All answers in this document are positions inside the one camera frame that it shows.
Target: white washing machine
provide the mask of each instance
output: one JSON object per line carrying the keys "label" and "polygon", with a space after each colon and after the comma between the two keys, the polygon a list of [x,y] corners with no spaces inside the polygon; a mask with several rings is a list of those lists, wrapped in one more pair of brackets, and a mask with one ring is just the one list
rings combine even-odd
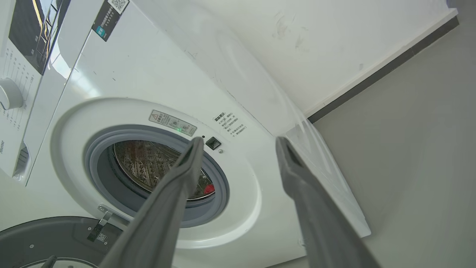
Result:
{"label": "white washing machine", "polygon": [[174,266],[263,268],[301,257],[275,153],[275,137],[286,136],[358,234],[370,234],[320,134],[199,2],[32,0],[7,11],[0,167],[55,204],[45,217],[109,211],[126,228],[200,136],[202,182]]}

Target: warning label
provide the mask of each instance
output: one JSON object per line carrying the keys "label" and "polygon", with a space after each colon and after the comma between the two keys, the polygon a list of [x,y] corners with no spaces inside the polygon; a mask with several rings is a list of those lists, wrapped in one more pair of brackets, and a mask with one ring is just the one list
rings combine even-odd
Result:
{"label": "warning label", "polygon": [[149,116],[149,121],[168,126],[189,136],[192,136],[197,130],[197,127],[194,125],[156,110],[152,110],[152,113]]}
{"label": "warning label", "polygon": [[220,113],[214,120],[233,137],[246,129],[246,126],[233,113]]}

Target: small button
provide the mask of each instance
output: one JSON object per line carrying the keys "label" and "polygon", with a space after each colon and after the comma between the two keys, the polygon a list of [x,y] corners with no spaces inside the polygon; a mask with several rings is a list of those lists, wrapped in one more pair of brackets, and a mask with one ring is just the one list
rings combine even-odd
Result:
{"label": "small button", "polygon": [[58,10],[58,8],[59,8],[60,5],[61,5],[61,2],[63,2],[63,1],[62,1],[62,0],[53,0],[53,1],[51,2],[51,6],[52,6],[54,9]]}
{"label": "small button", "polygon": [[38,51],[44,51],[45,47],[46,47],[46,40],[43,37],[40,37],[40,39],[38,40],[38,46],[36,47],[36,49]]}
{"label": "small button", "polygon": [[205,144],[210,147],[210,149],[215,150],[221,145],[221,142],[219,142],[215,137],[212,137]]}
{"label": "small button", "polygon": [[40,51],[35,51],[35,63],[37,66],[40,66],[43,54]]}
{"label": "small button", "polygon": [[48,16],[46,17],[46,22],[50,25],[53,25],[53,23],[55,22],[55,18],[56,10],[53,7],[50,7],[50,10],[48,11]]}
{"label": "small button", "polygon": [[40,61],[40,67],[45,66],[47,58],[48,58],[48,55],[46,53],[43,54],[43,56],[41,57],[41,61]]}
{"label": "small button", "polygon": [[41,37],[48,40],[50,38],[51,26],[47,23],[43,24],[43,29],[41,29]]}

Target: scuff mark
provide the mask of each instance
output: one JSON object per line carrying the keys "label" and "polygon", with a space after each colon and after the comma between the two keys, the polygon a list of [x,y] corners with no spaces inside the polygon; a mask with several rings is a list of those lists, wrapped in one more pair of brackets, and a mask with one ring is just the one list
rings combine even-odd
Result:
{"label": "scuff mark", "polygon": [[192,54],[192,53],[190,53],[190,52],[188,52],[188,53],[190,54],[190,56],[192,56],[192,58],[193,58],[194,60],[196,60],[196,59],[197,59],[197,55],[198,55],[198,53],[193,53],[193,54]]}
{"label": "scuff mark", "polygon": [[288,26],[286,25],[286,22],[283,20],[284,15],[279,18],[279,20],[276,22],[276,33],[278,34],[278,38],[282,39],[284,38],[286,34],[286,30],[288,29]]}
{"label": "scuff mark", "polygon": [[304,44],[304,38],[301,37],[301,35],[299,35],[299,37],[297,38],[296,40],[296,45],[295,45],[295,49],[298,51],[301,51],[301,52],[309,52],[309,49],[305,48],[303,46]]}

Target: control dial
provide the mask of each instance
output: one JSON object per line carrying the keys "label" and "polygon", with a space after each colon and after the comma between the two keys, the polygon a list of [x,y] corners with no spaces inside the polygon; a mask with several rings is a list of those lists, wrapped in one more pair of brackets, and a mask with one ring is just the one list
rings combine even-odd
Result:
{"label": "control dial", "polygon": [[21,91],[10,78],[0,79],[0,105],[5,110],[23,106]]}

